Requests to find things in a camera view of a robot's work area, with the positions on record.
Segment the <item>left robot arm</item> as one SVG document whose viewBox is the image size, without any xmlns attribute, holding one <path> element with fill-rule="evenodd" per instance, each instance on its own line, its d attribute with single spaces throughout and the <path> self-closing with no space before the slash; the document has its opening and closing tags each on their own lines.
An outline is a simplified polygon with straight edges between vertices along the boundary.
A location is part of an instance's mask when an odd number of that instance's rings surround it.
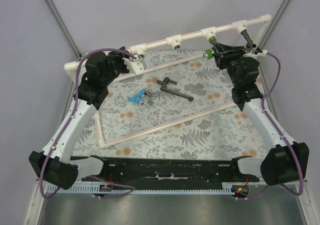
<svg viewBox="0 0 320 225">
<path fill-rule="evenodd" d="M 85 125 L 107 97 L 108 86 L 120 74 L 129 73 L 124 60 L 131 56 L 125 47 L 121 47 L 100 48 L 82 58 L 80 64 L 85 65 L 85 73 L 80 75 L 81 69 L 76 69 L 72 110 L 42 151 L 33 151 L 29 156 L 40 183 L 48 182 L 67 190 L 76 180 L 101 173 L 104 166 L 102 158 L 92 155 L 71 160 L 72 151 Z"/>
</svg>

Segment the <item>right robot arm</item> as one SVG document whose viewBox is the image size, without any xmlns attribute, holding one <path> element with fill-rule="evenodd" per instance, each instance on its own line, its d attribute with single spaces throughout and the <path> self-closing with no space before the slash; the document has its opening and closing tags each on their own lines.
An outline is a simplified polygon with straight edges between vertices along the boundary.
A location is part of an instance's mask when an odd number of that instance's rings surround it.
<svg viewBox="0 0 320 225">
<path fill-rule="evenodd" d="M 217 67 L 227 71 L 233 84 L 233 102 L 253 122 L 268 150 L 262 159 L 250 156 L 236 158 L 239 172 L 260 177 L 269 186 L 284 186 L 295 181 L 302 184 L 310 150 L 304 142 L 296 142 L 285 132 L 268 109 L 266 96 L 256 84 L 259 57 L 267 54 L 259 48 L 251 53 L 244 46 L 229 46 L 217 41 L 207 51 L 207 57 L 214 58 Z"/>
</svg>

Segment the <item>green plastic faucet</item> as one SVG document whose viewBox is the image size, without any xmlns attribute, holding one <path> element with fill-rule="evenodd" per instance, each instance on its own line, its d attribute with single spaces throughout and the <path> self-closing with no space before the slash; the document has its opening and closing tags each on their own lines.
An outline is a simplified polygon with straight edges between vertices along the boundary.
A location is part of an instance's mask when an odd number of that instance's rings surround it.
<svg viewBox="0 0 320 225">
<path fill-rule="evenodd" d="M 209 38 L 208 42 L 210 43 L 211 48 L 208 48 L 203 52 L 203 57 L 207 60 L 210 60 L 214 57 L 215 54 L 215 44 L 217 43 L 217 38 L 213 36 Z"/>
</svg>

